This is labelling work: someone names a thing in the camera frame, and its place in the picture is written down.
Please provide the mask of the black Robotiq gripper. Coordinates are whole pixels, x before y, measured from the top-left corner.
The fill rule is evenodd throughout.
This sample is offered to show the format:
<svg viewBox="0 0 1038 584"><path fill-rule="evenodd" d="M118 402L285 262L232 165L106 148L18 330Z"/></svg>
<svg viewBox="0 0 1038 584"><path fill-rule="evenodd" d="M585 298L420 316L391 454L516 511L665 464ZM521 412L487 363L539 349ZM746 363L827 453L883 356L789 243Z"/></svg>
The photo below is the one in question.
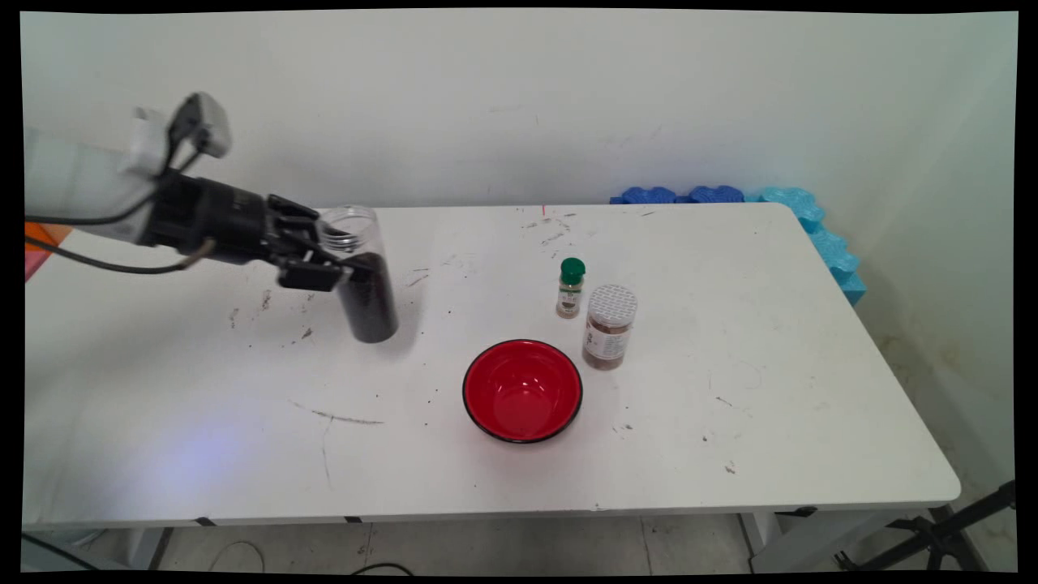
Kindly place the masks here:
<svg viewBox="0 0 1038 584"><path fill-rule="evenodd" d="M268 218L270 230L278 237L321 243L321 214L315 208L279 195L268 196L267 206L263 196L223 182L194 180L194 185L198 199L191 218L191 248L211 241L209 259L229 265L267 261ZM276 252L276 269L279 286L307 291L333 291L354 272L352 265L315 249Z"/></svg>

